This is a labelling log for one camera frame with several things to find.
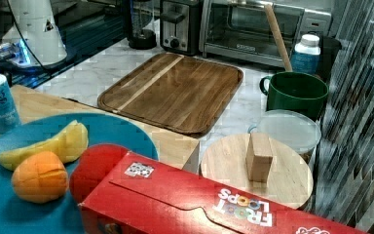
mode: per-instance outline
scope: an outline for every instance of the cable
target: cable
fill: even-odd
[[[10,4],[9,0],[7,0],[7,3],[8,3],[9,11],[11,12],[12,18],[14,20],[14,25],[17,28],[20,39],[23,41],[23,45],[26,47],[26,49],[28,49],[29,53],[35,58],[35,60],[39,63],[39,65],[42,67],[42,69],[44,69],[47,73],[50,74],[50,76],[52,76],[51,71],[49,69],[45,68],[44,64],[42,64],[42,62],[35,56],[35,54],[29,48],[28,44],[26,43],[25,38],[23,37],[22,33],[20,33],[19,25],[17,23],[17,19],[15,19],[15,15],[14,15],[14,12],[12,11],[12,7],[11,7],[11,4]]]

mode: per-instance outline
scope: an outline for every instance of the oven window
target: oven window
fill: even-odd
[[[263,9],[230,7],[229,25],[232,29],[256,34],[271,34],[269,22]],[[283,39],[294,38],[299,16],[275,12]]]
[[[275,15],[284,45],[290,54],[303,10],[276,6]],[[206,43],[213,47],[273,58],[280,57],[262,8],[212,3],[207,24]]]

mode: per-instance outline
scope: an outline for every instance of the wooden counter edge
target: wooden counter edge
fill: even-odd
[[[40,93],[24,86],[11,88],[22,123],[64,113],[95,112],[130,121],[150,136],[159,151],[160,162],[196,173],[199,168],[198,139],[105,112],[92,106]]]

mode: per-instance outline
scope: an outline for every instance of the white bottle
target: white bottle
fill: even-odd
[[[294,72],[315,74],[320,56],[319,38],[316,35],[305,34],[296,44],[290,63]]]

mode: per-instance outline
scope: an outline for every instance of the wooden cutting board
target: wooden cutting board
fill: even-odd
[[[233,66],[160,54],[103,92],[98,106],[191,137],[205,135],[243,79]]]
[[[249,181],[245,163],[249,139],[250,134],[225,136],[209,146],[200,165],[202,175],[294,209],[306,205],[314,181],[302,157],[269,138],[274,158],[267,183]]]

